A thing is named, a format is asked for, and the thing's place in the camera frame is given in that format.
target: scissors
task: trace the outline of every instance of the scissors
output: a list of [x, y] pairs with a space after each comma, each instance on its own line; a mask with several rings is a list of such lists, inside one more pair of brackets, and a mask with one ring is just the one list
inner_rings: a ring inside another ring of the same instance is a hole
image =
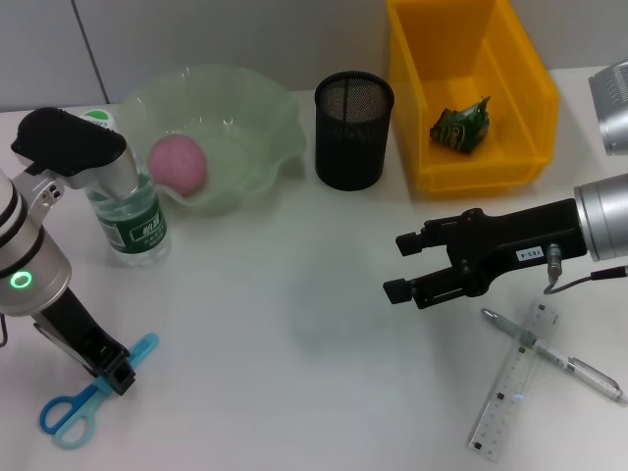
[[[131, 367], [133, 369], [136, 368], [137, 365], [141, 363], [141, 361], [148, 356], [148, 353], [150, 353], [158, 344], [159, 337], [157, 337], [157, 334], [147, 334], [144, 336], [132, 347], [130, 351], [131, 356], [129, 358], [129, 363], [131, 364]], [[43, 409], [41, 409], [41, 413], [39, 414], [39, 425], [41, 426], [41, 430], [48, 435], [54, 435], [55, 442], [61, 448], [74, 449], [85, 445], [89, 442], [96, 430], [96, 422], [94, 419], [96, 410], [98, 410], [98, 407], [100, 407], [100, 405], [112, 392], [113, 390], [111, 389], [111, 386], [109, 386], [109, 383], [107, 383], [107, 380], [99, 376], [96, 378], [96, 381], [85, 388], [82, 392], [79, 392], [77, 395], [60, 395], [59, 397], [55, 397], [44, 405]], [[64, 403], [70, 405], [70, 411], [64, 415], [59, 422], [48, 427], [46, 425], [46, 417], [48, 413], [56, 405]], [[63, 439], [64, 435], [66, 435], [76, 422], [81, 419], [86, 421], [83, 436], [74, 442], [65, 441]]]

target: robotic arm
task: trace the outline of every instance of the robotic arm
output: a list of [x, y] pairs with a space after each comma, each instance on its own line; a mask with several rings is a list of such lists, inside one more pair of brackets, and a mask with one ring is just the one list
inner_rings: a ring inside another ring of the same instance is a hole
[[[461, 216], [428, 221], [418, 235], [400, 235], [396, 244], [401, 255], [445, 245], [451, 267], [384, 283], [389, 300], [398, 304], [414, 299], [424, 309], [460, 296], [480, 296], [498, 276], [546, 263], [546, 293], [551, 293], [563, 259], [587, 251], [596, 262], [628, 255], [628, 174], [576, 186], [574, 192], [573, 199], [505, 216], [470, 209]], [[625, 276], [625, 267], [619, 267], [594, 272], [588, 279]]]
[[31, 316], [43, 335], [123, 394], [135, 376], [129, 352], [72, 293], [70, 262], [42, 222], [64, 185], [130, 196], [138, 183], [127, 143], [113, 131], [42, 108], [23, 119], [11, 148], [29, 167], [13, 181], [0, 172], [0, 313]]

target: silver pen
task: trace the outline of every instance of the silver pen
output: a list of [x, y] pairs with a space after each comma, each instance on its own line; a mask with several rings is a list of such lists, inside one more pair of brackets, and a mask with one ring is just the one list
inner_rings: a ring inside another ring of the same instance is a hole
[[502, 331], [517, 339], [522, 346], [532, 348], [549, 363], [571, 373], [580, 381], [604, 394], [609, 399], [622, 404], [628, 404], [628, 396], [623, 393], [617, 382], [612, 378], [609, 378], [607, 375], [578, 358], [568, 357], [560, 353], [558, 350], [539, 339], [532, 332], [518, 326], [501, 314], [497, 314], [489, 309], [482, 309], [482, 313]]

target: white wall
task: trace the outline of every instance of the white wall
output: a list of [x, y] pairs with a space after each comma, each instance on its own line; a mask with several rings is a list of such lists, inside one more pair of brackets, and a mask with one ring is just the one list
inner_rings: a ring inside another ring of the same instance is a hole
[[[628, 58], [628, 0], [511, 2], [548, 68]], [[386, 0], [77, 3], [112, 102], [156, 73], [206, 62], [291, 89], [337, 71], [386, 73]], [[0, 64], [0, 111], [103, 100], [70, 0], [0, 1]]]
[[628, 58], [628, 0], [510, 0], [551, 69]]
[[0, 111], [102, 102], [70, 0], [2, 0]]
[[190, 64], [245, 66], [302, 89], [338, 71], [380, 74], [386, 63], [385, 0], [79, 0], [78, 8], [112, 101]]

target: plastic bottle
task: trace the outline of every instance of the plastic bottle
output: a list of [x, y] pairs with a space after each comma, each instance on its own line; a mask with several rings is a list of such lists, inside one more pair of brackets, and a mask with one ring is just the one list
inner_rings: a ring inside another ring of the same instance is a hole
[[[90, 110], [81, 117], [118, 131], [108, 111]], [[131, 267], [150, 265], [164, 258], [171, 244], [155, 185], [143, 163], [137, 158], [134, 160], [139, 187], [127, 199], [117, 201], [98, 191], [87, 191], [87, 198], [114, 253]]]

